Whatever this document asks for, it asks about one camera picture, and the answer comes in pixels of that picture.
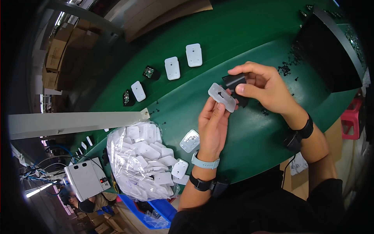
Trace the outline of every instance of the person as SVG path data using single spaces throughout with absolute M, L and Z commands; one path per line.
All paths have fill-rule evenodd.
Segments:
M 60 193 L 62 203 L 67 206 L 75 207 L 84 213 L 93 213 L 100 210 L 104 206 L 114 205 L 116 203 L 117 194 L 109 192 L 101 192 L 82 202 L 75 196 L 70 185 L 64 186 Z
M 257 99 L 267 110 L 282 115 L 293 130 L 306 126 L 308 113 L 290 95 L 274 67 L 246 62 L 228 73 L 246 74 L 246 84 L 235 88 L 238 95 Z M 208 98 L 198 119 L 199 160 L 214 162 L 219 158 L 229 116 L 224 104 Z M 301 154 L 309 165 L 309 197 L 306 201 L 282 189 L 283 171 L 279 165 L 230 184 L 217 198 L 211 196 L 211 190 L 197 190 L 189 180 L 180 196 L 169 233 L 333 232 L 345 212 L 342 181 L 337 179 L 325 136 L 315 124 L 313 127 L 311 135 L 301 140 Z M 191 173 L 196 179 L 210 181 L 216 177 L 216 171 L 195 165 Z

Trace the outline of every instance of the hand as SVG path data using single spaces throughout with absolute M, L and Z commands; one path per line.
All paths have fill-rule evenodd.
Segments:
M 220 156 L 225 145 L 227 123 L 230 112 L 223 103 L 209 97 L 199 115 L 200 151 L 197 157 L 204 162 L 213 162 Z
M 237 85 L 235 92 L 244 97 L 257 99 L 269 111 L 288 114 L 298 105 L 275 67 L 246 62 L 228 70 L 228 73 L 248 73 L 247 84 Z

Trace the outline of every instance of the light blue watch strap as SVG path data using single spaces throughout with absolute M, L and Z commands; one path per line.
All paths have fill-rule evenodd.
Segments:
M 199 151 L 196 151 L 192 155 L 191 163 L 205 169 L 216 169 L 218 167 L 218 164 L 220 163 L 220 159 L 215 160 L 214 162 L 204 162 L 197 158 L 197 153 Z

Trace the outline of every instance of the green workbench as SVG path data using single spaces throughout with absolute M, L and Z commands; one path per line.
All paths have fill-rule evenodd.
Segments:
M 164 29 L 129 60 L 90 111 L 140 111 L 147 107 L 151 120 L 162 129 L 163 144 L 174 150 L 176 158 L 190 163 L 192 153 L 183 151 L 179 142 L 191 129 L 197 131 L 197 117 L 211 84 L 223 84 L 221 77 L 227 75 L 227 70 L 246 61 L 278 67 L 292 60 L 289 54 L 292 38 L 302 24 L 298 10 L 305 10 L 305 4 L 309 3 L 236 0 L 183 18 Z M 326 8 L 325 3 L 319 6 Z M 200 67 L 187 65 L 185 46 L 192 43 L 201 44 Z M 169 81 L 164 59 L 172 56 L 178 57 L 181 78 Z M 158 81 L 146 80 L 141 75 L 146 65 L 161 71 Z M 356 90 L 330 93 L 314 69 L 303 61 L 290 69 L 287 76 L 281 73 L 290 93 L 321 131 L 326 131 L 349 105 Z M 123 92 L 137 80 L 144 84 L 147 98 L 132 107 L 123 107 Z M 238 182 L 290 158 L 291 152 L 282 146 L 286 129 L 280 115 L 265 115 L 258 101 L 250 100 L 247 107 L 240 107 L 229 118 L 218 176 Z M 103 130 L 78 133 L 71 150 L 76 151 L 86 136 L 93 135 L 96 145 L 88 148 L 86 156 L 101 159 L 107 134 Z M 110 177 L 109 164 L 104 171 Z

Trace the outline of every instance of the pink plastic stool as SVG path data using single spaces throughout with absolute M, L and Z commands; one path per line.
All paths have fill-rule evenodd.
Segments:
M 121 201 L 122 201 L 122 199 L 119 196 L 117 196 L 116 197 L 116 202 L 121 202 Z
M 341 120 L 341 137 L 343 139 L 357 140 L 360 138 L 360 127 L 359 127 L 359 111 L 362 105 L 362 100 L 354 98 L 349 104 L 348 108 L 340 116 Z M 348 130 L 344 132 L 343 125 L 348 127 Z M 348 135 L 350 128 L 353 126 L 353 135 Z

